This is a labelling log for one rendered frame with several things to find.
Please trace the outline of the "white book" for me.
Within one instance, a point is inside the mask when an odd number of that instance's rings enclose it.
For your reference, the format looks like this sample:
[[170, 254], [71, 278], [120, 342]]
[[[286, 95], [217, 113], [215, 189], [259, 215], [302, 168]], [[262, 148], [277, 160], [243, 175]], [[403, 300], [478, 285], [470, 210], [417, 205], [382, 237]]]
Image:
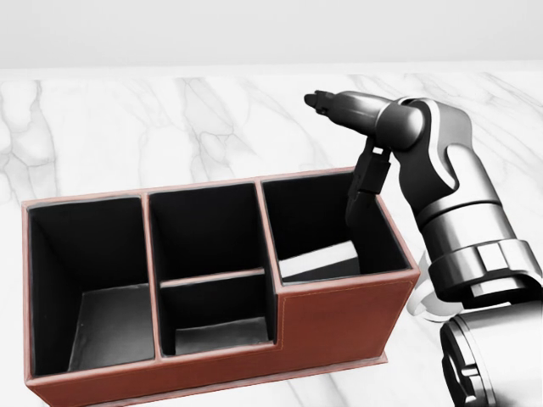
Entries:
[[332, 280], [361, 274], [352, 241], [280, 260], [279, 270], [284, 283]]

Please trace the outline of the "red-brown desk caddy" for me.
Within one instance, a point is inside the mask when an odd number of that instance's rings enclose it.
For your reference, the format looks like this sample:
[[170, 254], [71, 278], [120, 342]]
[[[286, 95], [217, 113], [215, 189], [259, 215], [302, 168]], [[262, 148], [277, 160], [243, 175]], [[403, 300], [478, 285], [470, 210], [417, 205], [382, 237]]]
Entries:
[[[344, 223], [349, 168], [22, 204], [25, 384], [122, 407], [375, 365], [418, 278], [382, 199]], [[361, 274], [284, 283], [352, 241]]]

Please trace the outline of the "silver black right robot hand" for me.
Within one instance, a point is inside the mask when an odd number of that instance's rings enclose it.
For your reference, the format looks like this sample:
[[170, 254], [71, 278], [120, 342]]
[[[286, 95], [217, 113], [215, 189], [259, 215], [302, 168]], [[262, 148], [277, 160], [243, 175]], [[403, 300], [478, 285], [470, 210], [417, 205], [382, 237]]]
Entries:
[[454, 209], [500, 204], [474, 152], [464, 111], [429, 98], [389, 100], [353, 91], [315, 91], [304, 100], [334, 124], [367, 137], [348, 191], [348, 226], [360, 223], [381, 192], [391, 156], [400, 164], [400, 189], [420, 228]]

